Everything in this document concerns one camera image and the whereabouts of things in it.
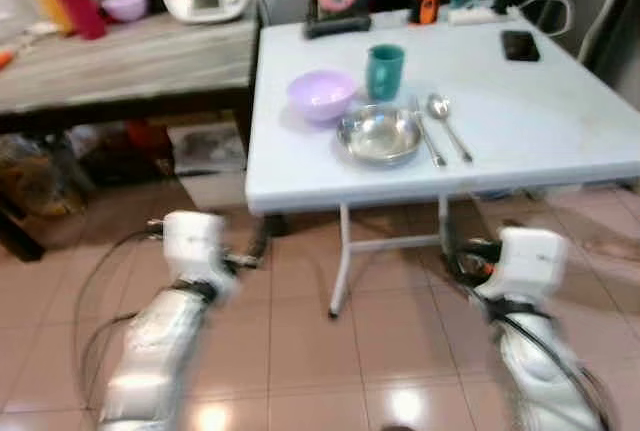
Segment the orange and black gadget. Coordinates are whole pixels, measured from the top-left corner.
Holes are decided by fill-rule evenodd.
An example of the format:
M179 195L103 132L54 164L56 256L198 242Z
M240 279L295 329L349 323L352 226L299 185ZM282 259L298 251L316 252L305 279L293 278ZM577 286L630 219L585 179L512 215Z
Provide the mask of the orange and black gadget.
M410 24L431 25L436 23L442 0L413 0L417 7L410 14Z

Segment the orange bottle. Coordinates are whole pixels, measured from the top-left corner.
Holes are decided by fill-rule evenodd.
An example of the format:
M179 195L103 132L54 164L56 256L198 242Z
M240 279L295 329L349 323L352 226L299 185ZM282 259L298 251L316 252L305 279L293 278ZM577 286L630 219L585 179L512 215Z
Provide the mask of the orange bottle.
M59 0L36 0L42 11L45 12L46 19L54 24L61 35L74 35L76 28L67 16L67 12L61 6Z

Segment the black smartphone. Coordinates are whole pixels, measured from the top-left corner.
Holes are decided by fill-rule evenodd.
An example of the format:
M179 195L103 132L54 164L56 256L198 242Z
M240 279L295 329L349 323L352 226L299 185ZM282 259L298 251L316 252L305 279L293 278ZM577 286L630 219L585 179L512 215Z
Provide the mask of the black smartphone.
M504 57L508 61L538 62L540 51L534 34L527 30L503 30L500 33Z

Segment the wooden side table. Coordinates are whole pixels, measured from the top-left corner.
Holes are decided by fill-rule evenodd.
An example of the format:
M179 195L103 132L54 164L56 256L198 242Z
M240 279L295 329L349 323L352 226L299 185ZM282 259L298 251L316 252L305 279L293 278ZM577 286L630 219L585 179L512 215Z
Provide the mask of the wooden side table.
M37 44L0 70L0 135L230 111L248 146L260 29L253 12L204 25L159 14Z

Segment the teal plastic cup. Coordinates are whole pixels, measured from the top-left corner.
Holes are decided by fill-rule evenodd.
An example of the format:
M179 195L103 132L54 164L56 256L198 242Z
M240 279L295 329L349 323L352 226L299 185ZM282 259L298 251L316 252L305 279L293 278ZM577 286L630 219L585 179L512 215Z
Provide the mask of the teal plastic cup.
M376 44L367 51L366 92L372 102L393 101L401 91L404 50L398 44Z

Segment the black device base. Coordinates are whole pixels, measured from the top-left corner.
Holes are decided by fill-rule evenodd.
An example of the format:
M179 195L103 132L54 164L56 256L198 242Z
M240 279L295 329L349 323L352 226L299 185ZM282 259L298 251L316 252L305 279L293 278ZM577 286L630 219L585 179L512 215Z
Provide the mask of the black device base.
M303 38L316 39L325 35L335 35L349 32L369 32L372 19L366 12L352 10L329 12L323 10L308 11L303 23Z

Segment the stainless steel bowl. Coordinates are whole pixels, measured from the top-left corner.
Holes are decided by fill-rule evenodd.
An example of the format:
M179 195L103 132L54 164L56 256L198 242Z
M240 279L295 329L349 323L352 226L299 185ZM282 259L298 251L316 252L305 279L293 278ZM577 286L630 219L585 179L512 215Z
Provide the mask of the stainless steel bowl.
M348 112L335 133L348 157L374 166L410 161L422 144L419 120L406 108L394 105L366 105Z

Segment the white power strip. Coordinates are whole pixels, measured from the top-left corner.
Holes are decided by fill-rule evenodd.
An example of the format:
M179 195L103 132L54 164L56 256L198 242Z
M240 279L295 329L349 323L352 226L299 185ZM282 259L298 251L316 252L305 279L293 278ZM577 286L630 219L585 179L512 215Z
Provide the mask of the white power strip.
M495 11L492 7L460 7L460 9L452 9L448 12L448 23L452 27L495 23L495 21L504 21L507 18L507 14Z

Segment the large purple plastic bowl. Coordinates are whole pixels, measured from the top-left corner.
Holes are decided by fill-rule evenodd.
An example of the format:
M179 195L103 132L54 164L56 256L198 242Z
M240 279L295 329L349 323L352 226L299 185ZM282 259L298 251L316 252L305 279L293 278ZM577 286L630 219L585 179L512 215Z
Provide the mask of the large purple plastic bowl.
M344 73L315 70L297 76L285 88L294 115L308 123L332 123L355 101L358 83Z

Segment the dark chair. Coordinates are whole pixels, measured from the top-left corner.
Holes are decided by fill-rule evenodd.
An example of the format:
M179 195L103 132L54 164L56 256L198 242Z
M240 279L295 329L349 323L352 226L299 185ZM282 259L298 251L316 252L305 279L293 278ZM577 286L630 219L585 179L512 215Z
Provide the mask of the dark chair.
M571 11L557 2L541 5L535 23L544 27L554 18L570 18L559 44L630 105L639 105L640 0L568 1Z

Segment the small purple bowl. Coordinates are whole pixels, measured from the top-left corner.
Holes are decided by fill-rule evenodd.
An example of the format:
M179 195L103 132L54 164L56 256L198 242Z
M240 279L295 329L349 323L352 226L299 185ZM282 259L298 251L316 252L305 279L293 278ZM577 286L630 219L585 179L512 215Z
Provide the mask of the small purple bowl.
M102 0L102 10L114 21L137 21L148 15L148 0Z

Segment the red tumbler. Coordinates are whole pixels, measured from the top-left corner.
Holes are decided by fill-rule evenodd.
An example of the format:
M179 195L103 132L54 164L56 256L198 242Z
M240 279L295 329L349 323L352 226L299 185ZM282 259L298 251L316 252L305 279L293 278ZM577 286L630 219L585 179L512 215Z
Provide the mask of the red tumbler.
M99 6L93 0L60 0L76 34L84 41L96 41L108 34L108 27L102 20Z

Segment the white folding table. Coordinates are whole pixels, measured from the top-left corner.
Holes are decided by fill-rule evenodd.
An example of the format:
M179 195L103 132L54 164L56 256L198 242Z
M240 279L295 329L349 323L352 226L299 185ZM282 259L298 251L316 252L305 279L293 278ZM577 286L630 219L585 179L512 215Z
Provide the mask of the white folding table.
M349 217L356 208L436 201L445 219L453 195L639 175L639 111L539 30L532 32L538 61L507 60L504 30L531 32L532 25L516 19L413 27L387 12L367 32L307 39L298 24L261 30L244 198L259 216L339 212L330 316L342 309L349 261L358 251ZM461 162L443 125L426 117L444 166L421 156L392 167L361 165L346 156L334 130L308 124L289 106L285 89L298 76L332 70L361 78L378 44L404 51L399 102L431 94L448 99L448 123L474 157L470 163Z

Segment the metal fork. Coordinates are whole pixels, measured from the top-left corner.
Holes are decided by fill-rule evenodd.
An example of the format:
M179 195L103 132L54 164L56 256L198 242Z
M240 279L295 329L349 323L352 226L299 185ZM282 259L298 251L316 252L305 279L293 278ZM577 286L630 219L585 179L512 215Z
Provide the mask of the metal fork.
M428 115L426 115L425 107L422 106L419 97L410 97L410 111L413 116L416 117L417 121L419 121L422 143L424 143L426 149L428 149L431 161L433 161L436 167L443 169L443 167L447 166L447 161L445 161L443 153L439 151L438 147L436 147L435 140L431 137L430 131L428 130Z

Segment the metal spoon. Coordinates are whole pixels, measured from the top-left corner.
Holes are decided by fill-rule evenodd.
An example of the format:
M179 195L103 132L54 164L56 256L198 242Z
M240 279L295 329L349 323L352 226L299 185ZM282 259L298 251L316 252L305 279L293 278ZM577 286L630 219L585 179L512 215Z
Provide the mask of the metal spoon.
M440 96L440 94L430 94L428 97L428 111L431 117L434 117L439 124L443 126L445 133L451 138L453 146L460 152L460 157L465 163L474 162L474 156L470 152L470 148L466 146L466 143L453 128L451 123L451 102L447 98Z

